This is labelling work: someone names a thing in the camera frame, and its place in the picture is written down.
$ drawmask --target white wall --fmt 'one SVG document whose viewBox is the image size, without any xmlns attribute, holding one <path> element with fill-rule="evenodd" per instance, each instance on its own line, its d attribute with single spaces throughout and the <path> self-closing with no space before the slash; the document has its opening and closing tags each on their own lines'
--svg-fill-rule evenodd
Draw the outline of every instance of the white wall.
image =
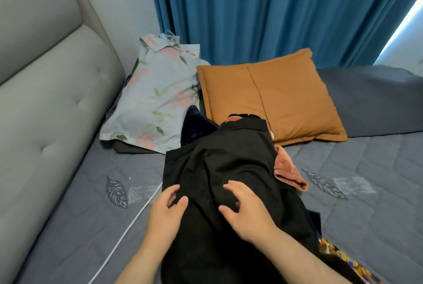
<svg viewBox="0 0 423 284">
<path fill-rule="evenodd" d="M 138 57 L 139 38 L 160 32 L 153 0 L 90 0 L 125 72 Z"/>
<path fill-rule="evenodd" d="M 417 0 L 375 65 L 404 68 L 423 76 L 423 0 Z"/>
</svg>

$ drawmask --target curtain fold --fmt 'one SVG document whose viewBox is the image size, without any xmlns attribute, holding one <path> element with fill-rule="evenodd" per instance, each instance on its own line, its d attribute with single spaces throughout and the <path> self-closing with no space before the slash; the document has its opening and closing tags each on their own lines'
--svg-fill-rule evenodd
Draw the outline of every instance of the curtain fold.
<svg viewBox="0 0 423 284">
<path fill-rule="evenodd" d="M 371 65 L 415 0 L 154 0 L 162 31 L 212 65 L 310 48 L 319 68 Z"/>
</svg>

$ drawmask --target orange pillow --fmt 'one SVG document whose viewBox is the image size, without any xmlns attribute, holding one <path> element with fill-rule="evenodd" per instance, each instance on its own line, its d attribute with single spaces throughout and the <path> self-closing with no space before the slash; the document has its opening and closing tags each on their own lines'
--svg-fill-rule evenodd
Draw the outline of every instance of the orange pillow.
<svg viewBox="0 0 423 284">
<path fill-rule="evenodd" d="M 306 48 L 255 64 L 198 66 L 207 117 L 220 124 L 230 114 L 256 114 L 267 121 L 278 145 L 346 141 L 311 56 Z"/>
</svg>

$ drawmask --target left hand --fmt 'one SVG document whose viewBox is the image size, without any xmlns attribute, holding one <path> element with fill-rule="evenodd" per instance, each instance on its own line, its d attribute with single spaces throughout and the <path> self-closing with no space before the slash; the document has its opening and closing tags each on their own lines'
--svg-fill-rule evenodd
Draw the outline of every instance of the left hand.
<svg viewBox="0 0 423 284">
<path fill-rule="evenodd" d="M 158 258 L 163 259 L 181 225 L 181 218 L 188 206 L 188 197 L 183 196 L 177 204 L 172 205 L 176 198 L 175 192 L 179 185 L 165 189 L 151 207 L 148 218 L 147 233 L 143 246 L 151 248 Z"/>
</svg>

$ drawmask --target gray quilted bedspread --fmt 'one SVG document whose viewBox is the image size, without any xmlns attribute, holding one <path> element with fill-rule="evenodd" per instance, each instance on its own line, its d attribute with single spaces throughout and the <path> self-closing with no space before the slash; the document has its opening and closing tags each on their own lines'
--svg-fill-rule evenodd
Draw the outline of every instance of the gray quilted bedspread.
<svg viewBox="0 0 423 284">
<path fill-rule="evenodd" d="M 285 147 L 304 179 L 312 172 L 348 200 L 313 183 L 302 195 L 323 236 L 384 283 L 423 281 L 423 132 Z"/>
<path fill-rule="evenodd" d="M 302 199 L 307 208 L 321 213 L 326 239 L 385 284 L 422 282 L 423 132 L 285 149 L 309 181 Z M 16 284 L 88 283 L 157 189 L 164 158 L 116 154 L 96 138 Z M 315 175 L 347 199 L 313 184 Z M 149 209 L 94 284 L 112 284 L 119 276 L 142 241 Z"/>
</svg>

